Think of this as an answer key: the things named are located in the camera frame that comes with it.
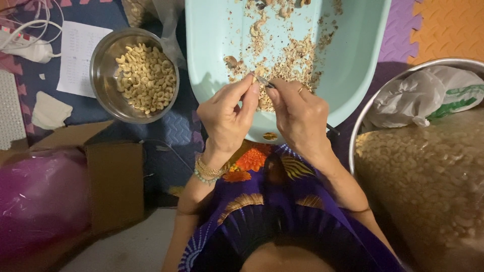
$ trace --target stainless steel bowl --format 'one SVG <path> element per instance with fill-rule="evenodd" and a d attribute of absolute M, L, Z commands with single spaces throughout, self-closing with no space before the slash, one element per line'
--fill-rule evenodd
<path fill-rule="evenodd" d="M 454 68 L 472 71 L 476 73 L 477 76 L 484 79 L 484 62 L 477 61 L 477 60 L 463 59 L 463 58 L 445 58 L 445 59 L 439 59 L 439 60 L 431 60 L 431 61 L 422 63 L 420 65 L 417 65 L 415 67 L 412 67 L 406 70 L 405 72 L 402 72 L 401 74 L 397 75 L 396 77 L 392 78 L 385 85 L 383 85 L 383 87 L 381 87 L 380 90 L 378 90 L 377 93 L 375 93 L 375 95 L 373 95 L 372 98 L 370 98 L 370 101 L 366 103 L 365 107 L 363 108 L 363 111 L 361 112 L 361 114 L 358 116 L 358 119 L 356 120 L 356 124 L 355 124 L 355 127 L 353 128 L 353 132 L 351 133 L 351 139 L 349 142 L 349 169 L 352 175 L 355 174 L 354 153 L 355 153 L 356 137 L 358 137 L 358 134 L 360 133 L 360 126 L 362 124 L 362 121 L 366 116 L 366 113 L 370 109 L 371 105 L 373 104 L 373 100 L 378 95 L 378 93 L 383 88 L 385 88 L 388 84 L 390 84 L 395 80 L 405 79 L 409 75 L 413 74 L 418 70 L 421 70 L 423 68 L 430 67 L 430 66 L 436 66 L 436 65 L 444 65 L 444 66 L 450 66 Z"/>
<path fill-rule="evenodd" d="M 146 115 L 144 112 L 128 105 L 122 93 L 117 90 L 114 72 L 118 68 L 118 63 L 115 58 L 119 58 L 126 53 L 126 46 L 137 46 L 138 44 L 146 44 L 146 46 L 150 47 L 156 46 L 162 49 L 160 38 L 143 29 L 126 28 L 106 35 L 92 53 L 90 78 L 94 94 L 106 111 L 119 120 L 128 123 L 146 124 L 160 119 L 171 109 L 178 95 L 180 75 L 178 67 L 175 65 L 177 85 L 173 92 L 173 100 L 163 110 L 157 110 Z"/>

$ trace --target woman's right hand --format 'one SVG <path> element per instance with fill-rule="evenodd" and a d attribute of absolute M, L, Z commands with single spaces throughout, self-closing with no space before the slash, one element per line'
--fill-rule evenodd
<path fill-rule="evenodd" d="M 326 137 L 328 103 L 303 87 L 299 81 L 271 80 L 276 89 L 267 88 L 274 105 L 277 128 L 289 147 L 321 172 L 338 163 Z"/>

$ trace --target woman's hand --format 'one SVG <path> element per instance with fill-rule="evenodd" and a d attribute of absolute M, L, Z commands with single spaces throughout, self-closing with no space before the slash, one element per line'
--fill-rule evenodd
<path fill-rule="evenodd" d="M 211 168 L 223 166 L 249 132 L 259 98 L 259 83 L 252 84 L 253 78 L 248 74 L 239 82 L 223 86 L 197 109 L 209 135 L 203 159 Z M 237 104 L 239 101 L 242 101 L 242 108 Z M 217 162 L 209 165 L 213 157 Z"/>
<path fill-rule="evenodd" d="M 277 128 L 287 144 L 323 173 L 339 161 L 326 137 L 328 103 L 311 94 L 298 81 L 271 80 L 277 89 L 267 89 L 274 104 Z"/>

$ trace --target purple dress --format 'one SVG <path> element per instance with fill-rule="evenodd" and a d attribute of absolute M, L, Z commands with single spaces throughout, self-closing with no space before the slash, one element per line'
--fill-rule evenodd
<path fill-rule="evenodd" d="M 265 182 L 267 156 L 280 159 L 288 182 Z M 240 271 L 257 247 L 281 237 L 306 241 L 337 271 L 404 271 L 373 233 L 337 206 L 324 178 L 287 145 L 256 144 L 217 181 L 179 271 Z"/>

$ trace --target floor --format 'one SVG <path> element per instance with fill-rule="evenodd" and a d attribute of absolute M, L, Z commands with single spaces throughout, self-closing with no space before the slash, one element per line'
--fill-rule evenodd
<path fill-rule="evenodd" d="M 61 272 L 159 272 L 173 233 L 175 213 L 158 209 L 142 223 L 97 241 Z"/>

